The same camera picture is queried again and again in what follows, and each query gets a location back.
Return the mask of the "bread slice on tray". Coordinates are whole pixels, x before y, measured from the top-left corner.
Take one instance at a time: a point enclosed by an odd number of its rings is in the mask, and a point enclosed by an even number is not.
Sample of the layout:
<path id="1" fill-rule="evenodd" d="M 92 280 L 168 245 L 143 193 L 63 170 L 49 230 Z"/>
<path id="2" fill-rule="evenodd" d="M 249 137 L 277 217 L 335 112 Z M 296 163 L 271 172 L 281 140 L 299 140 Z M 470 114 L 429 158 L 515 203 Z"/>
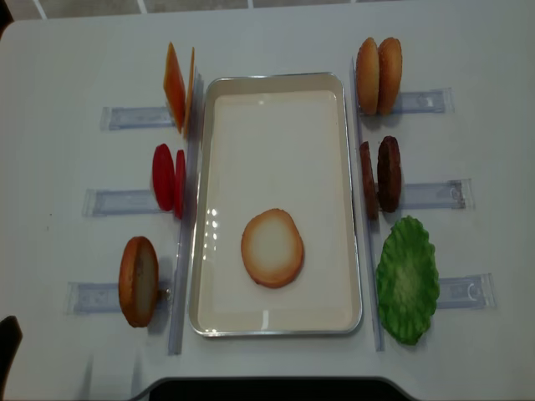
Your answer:
<path id="1" fill-rule="evenodd" d="M 303 240 L 293 218 L 282 209 L 253 217 L 241 240 L 243 265 L 258 285 L 280 288 L 292 282 L 303 265 Z"/>

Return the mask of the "right red tomato slice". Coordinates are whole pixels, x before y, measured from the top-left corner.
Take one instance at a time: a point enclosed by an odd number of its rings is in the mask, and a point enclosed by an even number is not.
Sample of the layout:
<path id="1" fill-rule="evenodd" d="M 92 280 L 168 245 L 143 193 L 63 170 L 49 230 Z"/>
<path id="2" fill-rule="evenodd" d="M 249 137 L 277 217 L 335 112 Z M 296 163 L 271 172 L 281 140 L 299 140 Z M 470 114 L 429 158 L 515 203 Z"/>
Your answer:
<path id="1" fill-rule="evenodd" d="M 183 150 L 178 150 L 176 155 L 175 191 L 174 191 L 174 214 L 178 220 L 183 217 L 184 191 L 186 182 L 186 158 Z"/>

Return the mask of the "red tomato slice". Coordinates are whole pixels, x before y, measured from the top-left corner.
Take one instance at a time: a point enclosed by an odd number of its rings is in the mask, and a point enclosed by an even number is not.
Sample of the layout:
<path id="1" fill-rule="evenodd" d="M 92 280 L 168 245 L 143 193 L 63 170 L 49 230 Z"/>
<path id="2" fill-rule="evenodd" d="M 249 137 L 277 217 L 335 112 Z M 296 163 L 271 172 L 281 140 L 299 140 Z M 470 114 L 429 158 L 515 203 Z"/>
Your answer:
<path id="1" fill-rule="evenodd" d="M 155 198 L 163 211 L 174 205 L 175 170 L 171 152 L 166 144 L 158 145 L 152 160 L 152 184 Z"/>
<path id="2" fill-rule="evenodd" d="M 178 150 L 176 155 L 175 191 L 174 191 L 174 214 L 178 220 L 183 217 L 184 191 L 186 182 L 186 158 L 183 150 Z"/>

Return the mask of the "left red tomato slice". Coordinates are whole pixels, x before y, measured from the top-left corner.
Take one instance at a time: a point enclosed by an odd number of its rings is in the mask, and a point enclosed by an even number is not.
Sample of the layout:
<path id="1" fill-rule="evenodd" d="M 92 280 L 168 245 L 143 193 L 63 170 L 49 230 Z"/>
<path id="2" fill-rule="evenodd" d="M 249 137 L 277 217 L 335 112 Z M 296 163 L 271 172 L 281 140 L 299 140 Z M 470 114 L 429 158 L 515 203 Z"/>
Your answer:
<path id="1" fill-rule="evenodd" d="M 163 211 L 174 205 L 175 170 L 171 152 L 166 144 L 158 145 L 152 160 L 152 184 L 155 198 Z"/>

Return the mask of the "bread slice in left rack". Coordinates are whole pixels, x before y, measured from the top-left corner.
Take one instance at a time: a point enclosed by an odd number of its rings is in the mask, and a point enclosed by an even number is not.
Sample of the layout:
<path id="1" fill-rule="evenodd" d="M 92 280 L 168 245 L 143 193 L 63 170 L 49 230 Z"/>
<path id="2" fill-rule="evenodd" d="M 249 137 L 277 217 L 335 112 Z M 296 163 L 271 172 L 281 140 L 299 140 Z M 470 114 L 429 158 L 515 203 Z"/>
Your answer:
<path id="1" fill-rule="evenodd" d="M 132 327 L 147 327 L 157 301 L 159 263 L 155 249 L 144 236 L 132 237 L 120 263 L 119 301 L 126 321 Z"/>

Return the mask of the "white rectangular metal tray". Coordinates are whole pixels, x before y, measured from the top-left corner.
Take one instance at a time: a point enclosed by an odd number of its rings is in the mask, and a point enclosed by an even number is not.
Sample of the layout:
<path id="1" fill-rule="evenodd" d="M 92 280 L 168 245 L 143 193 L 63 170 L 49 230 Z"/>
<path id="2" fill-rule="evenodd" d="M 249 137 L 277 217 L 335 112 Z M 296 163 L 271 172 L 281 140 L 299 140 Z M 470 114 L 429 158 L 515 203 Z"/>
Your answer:
<path id="1" fill-rule="evenodd" d="M 189 318 L 203 337 L 345 334 L 362 317 L 345 91 L 331 73 L 220 78 L 206 90 Z M 300 273 L 268 288 L 241 240 L 271 209 L 303 240 Z"/>

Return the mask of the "left bun top right rack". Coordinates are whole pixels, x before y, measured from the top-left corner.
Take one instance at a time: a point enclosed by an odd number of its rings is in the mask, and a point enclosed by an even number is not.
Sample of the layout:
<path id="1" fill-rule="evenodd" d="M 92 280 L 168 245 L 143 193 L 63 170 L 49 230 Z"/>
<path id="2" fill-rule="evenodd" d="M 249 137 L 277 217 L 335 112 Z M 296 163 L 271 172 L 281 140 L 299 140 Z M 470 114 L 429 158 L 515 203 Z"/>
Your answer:
<path id="1" fill-rule="evenodd" d="M 356 86 L 360 108 L 367 115 L 377 112 L 380 64 L 376 42 L 367 38 L 359 48 L 356 60 Z"/>

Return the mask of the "left clear acrylic rack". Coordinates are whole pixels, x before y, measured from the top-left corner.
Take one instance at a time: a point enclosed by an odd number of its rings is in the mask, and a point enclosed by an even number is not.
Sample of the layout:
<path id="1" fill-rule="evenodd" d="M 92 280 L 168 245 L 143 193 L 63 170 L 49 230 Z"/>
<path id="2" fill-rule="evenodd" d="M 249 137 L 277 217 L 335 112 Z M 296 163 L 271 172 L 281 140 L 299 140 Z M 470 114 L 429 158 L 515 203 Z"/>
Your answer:
<path id="1" fill-rule="evenodd" d="M 169 310 L 170 355 L 182 353 L 186 315 L 188 277 L 193 260 L 196 208 L 204 120 L 205 90 L 199 72 L 194 73 L 192 100 L 192 130 L 186 144 L 186 216 L 179 225 L 176 269 L 172 279 L 160 280 L 156 302 L 158 311 Z M 164 107 L 105 108 L 101 127 L 117 129 L 158 128 L 171 125 L 171 113 Z M 128 216 L 158 214 L 161 210 L 151 190 L 86 190 L 82 214 L 85 217 Z M 120 310 L 119 289 L 116 283 L 71 282 L 67 299 L 68 314 L 110 313 Z"/>

